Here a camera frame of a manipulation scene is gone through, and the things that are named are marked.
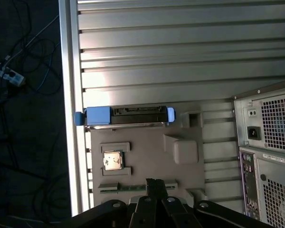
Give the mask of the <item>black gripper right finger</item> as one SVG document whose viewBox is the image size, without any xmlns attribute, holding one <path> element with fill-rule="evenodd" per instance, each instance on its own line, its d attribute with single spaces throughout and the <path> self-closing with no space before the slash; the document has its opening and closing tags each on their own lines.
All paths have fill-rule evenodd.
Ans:
<svg viewBox="0 0 285 228">
<path fill-rule="evenodd" d="M 271 225 L 250 218 L 208 200 L 185 207 L 176 197 L 170 197 L 163 180 L 156 180 L 156 198 L 176 228 L 270 228 Z"/>
</svg>

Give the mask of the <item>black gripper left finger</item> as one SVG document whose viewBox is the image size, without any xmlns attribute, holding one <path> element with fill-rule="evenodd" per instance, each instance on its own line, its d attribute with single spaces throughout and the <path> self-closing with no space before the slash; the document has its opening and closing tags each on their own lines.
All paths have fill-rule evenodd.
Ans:
<svg viewBox="0 0 285 228">
<path fill-rule="evenodd" d="M 113 199 L 72 218 L 74 228 L 153 228 L 157 207 L 157 180 L 146 180 L 146 196 L 137 203 Z"/>
</svg>

